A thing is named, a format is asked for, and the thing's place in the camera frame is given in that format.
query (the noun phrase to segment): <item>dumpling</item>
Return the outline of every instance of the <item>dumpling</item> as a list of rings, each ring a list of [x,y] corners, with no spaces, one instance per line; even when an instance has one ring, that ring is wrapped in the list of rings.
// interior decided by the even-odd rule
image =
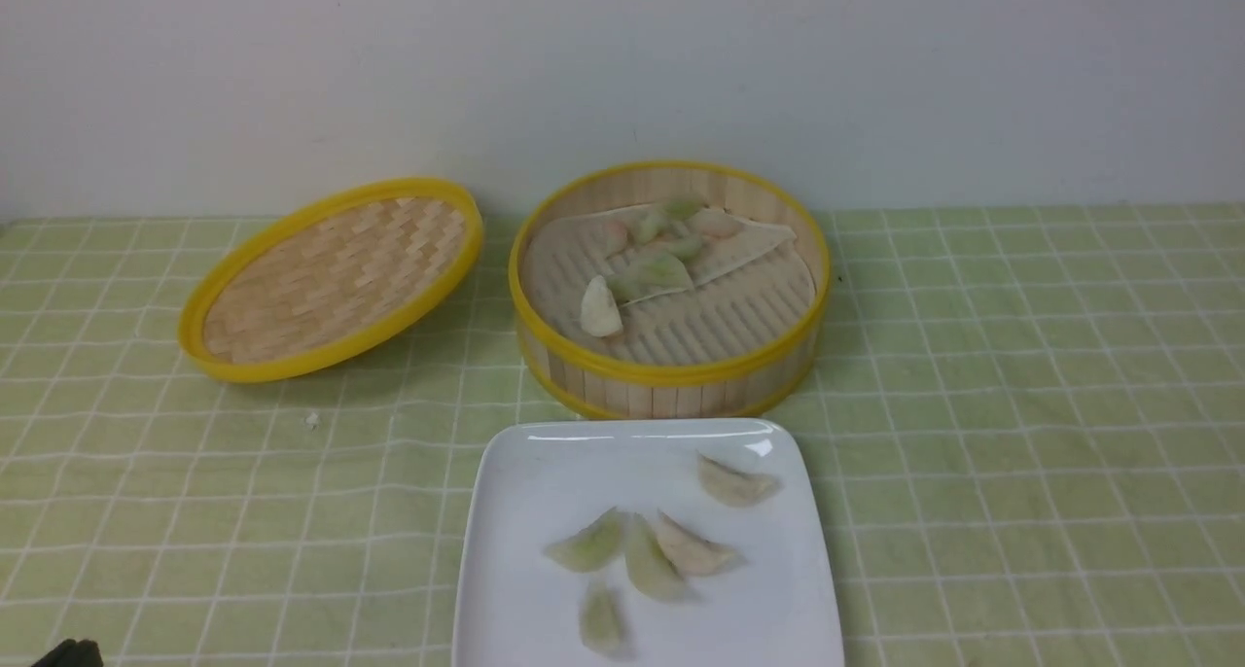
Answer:
[[[579,640],[584,647],[606,657],[622,648],[622,621],[614,592],[600,580],[588,586],[588,596],[579,610]]]
[[[626,559],[626,576],[640,594],[664,602],[682,599],[687,585],[661,551],[647,519],[639,514],[631,521],[622,556]]]
[[[697,212],[703,210],[705,200],[703,198],[691,197],[691,194],[687,197],[669,198],[669,200],[659,205],[659,209],[666,218],[680,223],[680,220],[687,220],[696,215]]]
[[[654,251],[654,254],[631,264],[631,269],[635,271],[635,280],[644,282],[645,286],[680,290],[695,287],[686,265],[670,251]]]
[[[697,455],[701,488],[727,506],[752,506],[778,489],[778,478],[764,473],[741,473],[717,460]]]
[[[657,238],[657,234],[665,233],[670,229],[670,218],[659,207],[646,212],[644,218],[640,219],[635,225],[635,243],[637,245],[646,245]]]
[[[601,249],[606,258],[626,249],[630,241],[630,229],[622,220],[609,220],[601,228]]]
[[[588,281],[584,297],[579,300],[579,327],[596,338],[613,337],[622,331],[622,316],[608,278],[596,276]]]
[[[693,577],[716,575],[738,557],[733,548],[700,538],[666,513],[657,513],[654,534],[661,551],[666,553],[666,557],[682,575]]]
[[[670,251],[675,259],[686,264],[688,260],[696,259],[696,255],[705,249],[705,240],[700,234],[688,234],[686,238],[677,238],[675,241],[666,243],[662,249]]]
[[[571,572],[593,572],[605,565],[622,545],[626,515],[610,508],[584,530],[545,548],[545,556]]]
[[[706,238],[716,238],[716,240],[733,238],[735,234],[743,231],[743,223],[721,210],[697,212],[687,220],[687,224],[693,233],[703,234]]]

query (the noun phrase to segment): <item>green checkered tablecloth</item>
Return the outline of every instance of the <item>green checkered tablecloth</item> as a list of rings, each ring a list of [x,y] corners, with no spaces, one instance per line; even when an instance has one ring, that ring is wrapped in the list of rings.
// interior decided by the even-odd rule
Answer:
[[[838,212],[796,433],[850,667],[1235,667],[1245,207]],[[520,365],[518,220],[347,365],[200,376],[195,281],[261,220],[0,234],[0,665],[449,663],[486,442],[565,419]]]

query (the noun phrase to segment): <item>bamboo steamer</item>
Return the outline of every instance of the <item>bamboo steamer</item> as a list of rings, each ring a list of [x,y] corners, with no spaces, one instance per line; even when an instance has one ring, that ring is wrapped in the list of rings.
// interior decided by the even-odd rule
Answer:
[[[700,194],[736,218],[786,225],[791,241],[695,291],[627,305],[621,338],[578,331],[571,296],[596,273],[616,269],[619,258],[603,258],[590,238],[552,240],[550,224],[681,193]],[[574,180],[522,225],[509,259],[528,368],[559,402],[593,419],[771,409],[813,365],[830,274],[822,231],[794,198],[756,175],[701,162],[630,163]]]

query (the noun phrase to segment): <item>woven bamboo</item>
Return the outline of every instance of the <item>woven bamboo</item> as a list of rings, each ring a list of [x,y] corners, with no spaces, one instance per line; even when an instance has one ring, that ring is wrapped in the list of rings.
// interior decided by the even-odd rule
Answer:
[[[207,351],[224,362],[279,361],[371,329],[444,275],[467,218],[436,198],[351,207],[276,243],[208,310]]]
[[[685,193],[736,218],[781,225],[783,241],[773,246],[773,228],[756,228],[716,243],[711,264],[752,260],[693,291],[626,305],[619,337],[583,334],[586,282],[634,259],[603,255],[595,214]],[[773,407],[812,366],[829,274],[820,229],[792,198],[742,172],[690,162],[619,167],[570,184],[529,219],[510,256],[529,368],[558,399],[594,418],[747,416]]]

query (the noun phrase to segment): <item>white dumpling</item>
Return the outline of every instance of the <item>white dumpling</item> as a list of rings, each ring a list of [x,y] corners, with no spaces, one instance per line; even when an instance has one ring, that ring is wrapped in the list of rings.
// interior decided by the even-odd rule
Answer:
[[[571,572],[593,572],[605,565],[622,545],[626,515],[610,508],[578,534],[545,548],[545,556]]]
[[[588,596],[579,610],[579,641],[606,657],[622,648],[622,621],[614,604],[614,592],[600,580],[588,586]]]
[[[626,559],[626,576],[640,594],[662,602],[682,599],[686,582],[661,551],[652,526],[639,514],[631,521],[622,556]]]
[[[622,316],[605,276],[588,281],[584,299],[579,302],[579,326],[596,338],[611,337],[622,331]]]
[[[778,489],[773,475],[742,473],[706,455],[697,457],[696,472],[701,488],[727,506],[752,506]]]
[[[682,575],[716,575],[738,557],[733,548],[702,539],[666,513],[657,513],[657,523],[652,530],[661,551],[666,553],[666,557]]]

